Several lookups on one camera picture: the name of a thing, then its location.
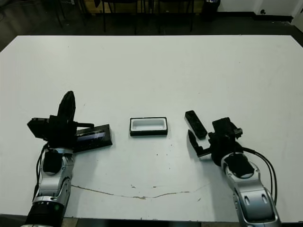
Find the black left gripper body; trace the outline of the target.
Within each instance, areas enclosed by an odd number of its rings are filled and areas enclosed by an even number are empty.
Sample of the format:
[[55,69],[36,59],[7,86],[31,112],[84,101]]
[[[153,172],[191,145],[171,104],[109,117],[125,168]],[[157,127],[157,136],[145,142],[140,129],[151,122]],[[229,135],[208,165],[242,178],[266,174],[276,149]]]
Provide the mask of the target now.
[[94,128],[93,123],[75,122],[73,119],[50,115],[47,141],[51,148],[74,149],[77,128]]

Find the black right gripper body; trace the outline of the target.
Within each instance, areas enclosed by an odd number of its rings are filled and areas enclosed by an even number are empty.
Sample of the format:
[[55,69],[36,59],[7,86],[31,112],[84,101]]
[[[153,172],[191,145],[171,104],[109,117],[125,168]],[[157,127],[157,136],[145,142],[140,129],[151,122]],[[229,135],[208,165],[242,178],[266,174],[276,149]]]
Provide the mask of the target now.
[[209,136],[209,152],[211,159],[217,166],[221,166],[222,159],[232,153],[243,153],[242,146],[235,140],[234,136],[219,135],[210,132]]

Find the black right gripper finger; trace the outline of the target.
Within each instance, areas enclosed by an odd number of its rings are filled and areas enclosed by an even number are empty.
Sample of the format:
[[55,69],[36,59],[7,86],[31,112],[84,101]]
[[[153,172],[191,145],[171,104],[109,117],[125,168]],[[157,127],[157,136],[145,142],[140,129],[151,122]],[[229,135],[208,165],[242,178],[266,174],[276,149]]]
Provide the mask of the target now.
[[189,138],[190,144],[192,145],[192,147],[195,150],[196,155],[198,157],[203,157],[203,156],[211,154],[209,148],[204,149],[202,146],[200,146],[198,144],[196,137],[191,130],[188,130],[188,138]]

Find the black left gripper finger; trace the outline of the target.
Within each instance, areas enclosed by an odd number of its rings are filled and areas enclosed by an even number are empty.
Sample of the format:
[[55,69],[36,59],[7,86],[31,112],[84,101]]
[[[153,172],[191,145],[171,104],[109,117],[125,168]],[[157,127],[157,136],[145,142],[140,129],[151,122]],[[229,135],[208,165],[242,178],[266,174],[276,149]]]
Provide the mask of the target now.
[[75,104],[75,96],[73,91],[68,92],[67,96],[67,116],[70,121],[74,120],[76,104]]
[[70,99],[70,91],[68,91],[62,98],[59,109],[58,109],[58,117],[63,120],[70,120],[70,112],[69,112],[69,99]]

